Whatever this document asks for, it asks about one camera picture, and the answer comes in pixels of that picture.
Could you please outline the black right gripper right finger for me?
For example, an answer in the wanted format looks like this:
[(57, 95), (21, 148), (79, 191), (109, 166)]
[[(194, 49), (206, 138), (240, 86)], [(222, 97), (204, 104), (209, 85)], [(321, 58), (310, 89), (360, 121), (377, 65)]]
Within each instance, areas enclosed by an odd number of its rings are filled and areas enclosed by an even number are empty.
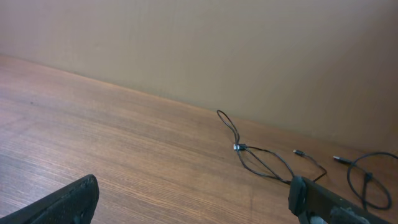
[(386, 223), (314, 181), (294, 176), (290, 181), (289, 210), (300, 223)]

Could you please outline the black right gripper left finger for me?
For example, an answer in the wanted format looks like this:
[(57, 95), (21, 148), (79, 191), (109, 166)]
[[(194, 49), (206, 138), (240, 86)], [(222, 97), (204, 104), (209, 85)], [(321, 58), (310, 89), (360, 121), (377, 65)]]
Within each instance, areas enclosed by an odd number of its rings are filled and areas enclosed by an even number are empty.
[(87, 223), (95, 214), (100, 191), (93, 174), (1, 218), (1, 224)]

